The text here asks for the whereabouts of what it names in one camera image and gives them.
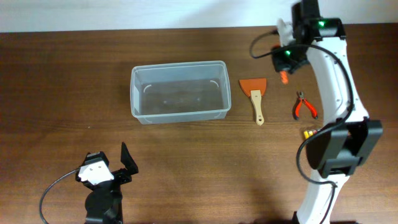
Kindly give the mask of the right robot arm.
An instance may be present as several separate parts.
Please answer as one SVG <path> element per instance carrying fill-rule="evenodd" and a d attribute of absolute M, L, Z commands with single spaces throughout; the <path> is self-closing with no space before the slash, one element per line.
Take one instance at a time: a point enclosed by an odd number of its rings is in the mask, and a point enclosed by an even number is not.
<path fill-rule="evenodd" d="M 345 182 L 363 165 L 382 136 L 382 124 L 371 120 L 356 91 L 346 53 L 346 34 L 339 18 L 320 15 L 317 0 L 292 6 L 292 23 L 279 21 L 280 47 L 272 51 L 274 68 L 293 74 L 312 66 L 323 107 L 323 127 L 304 140 L 311 175 L 293 223 L 329 223 Z"/>

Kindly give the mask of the clear pack of markers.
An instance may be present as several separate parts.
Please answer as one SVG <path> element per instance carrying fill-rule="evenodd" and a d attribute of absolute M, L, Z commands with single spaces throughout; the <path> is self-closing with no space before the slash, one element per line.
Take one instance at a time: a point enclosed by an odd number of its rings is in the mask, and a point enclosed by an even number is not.
<path fill-rule="evenodd" d="M 315 135 L 315 134 L 318 133 L 319 131 L 321 131 L 321 129 L 305 130 L 305 131 L 303 132 L 304 139 L 310 138 L 311 136 Z"/>

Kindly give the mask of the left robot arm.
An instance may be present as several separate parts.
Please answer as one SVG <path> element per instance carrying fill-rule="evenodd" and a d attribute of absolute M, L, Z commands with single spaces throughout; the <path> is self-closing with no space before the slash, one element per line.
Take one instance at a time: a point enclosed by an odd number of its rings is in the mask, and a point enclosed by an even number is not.
<path fill-rule="evenodd" d="M 121 143 L 123 168 L 110 171 L 109 160 L 103 151 L 88 153 L 75 176 L 91 190 L 85 200 L 85 223 L 123 223 L 123 194 L 121 186 L 130 183 L 132 176 L 139 173 L 134 159 L 124 142 Z"/>

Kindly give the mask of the orange bit holder strip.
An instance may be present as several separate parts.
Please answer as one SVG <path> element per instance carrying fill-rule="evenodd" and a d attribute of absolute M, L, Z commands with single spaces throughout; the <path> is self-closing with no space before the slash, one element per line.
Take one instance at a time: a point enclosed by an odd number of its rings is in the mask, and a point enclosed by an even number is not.
<path fill-rule="evenodd" d="M 277 54 L 272 54 L 272 63 L 274 70 L 279 73 L 282 83 L 285 85 L 288 84 L 289 64 L 285 61 L 285 53 L 279 52 Z"/>

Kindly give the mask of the orange scraper wooden handle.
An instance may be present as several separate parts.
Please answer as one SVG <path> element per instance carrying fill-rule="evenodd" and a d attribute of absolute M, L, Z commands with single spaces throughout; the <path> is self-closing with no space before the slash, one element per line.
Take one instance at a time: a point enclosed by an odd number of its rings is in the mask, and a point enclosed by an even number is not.
<path fill-rule="evenodd" d="M 266 91 L 267 80 L 265 78 L 240 79 L 239 85 L 243 93 L 251 99 L 256 114 L 256 124 L 262 126 L 264 117 L 261 101 Z"/>

